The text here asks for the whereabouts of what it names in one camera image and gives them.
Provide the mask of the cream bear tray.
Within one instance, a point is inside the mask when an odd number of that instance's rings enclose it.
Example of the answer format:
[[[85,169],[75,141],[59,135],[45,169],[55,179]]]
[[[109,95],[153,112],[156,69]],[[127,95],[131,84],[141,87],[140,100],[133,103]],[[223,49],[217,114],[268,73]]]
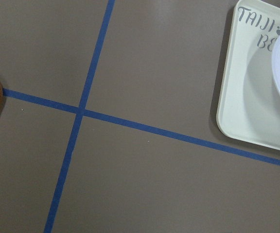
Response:
[[[280,8],[261,0],[234,7],[218,109],[220,131],[280,150],[280,96],[271,55],[280,35]]]

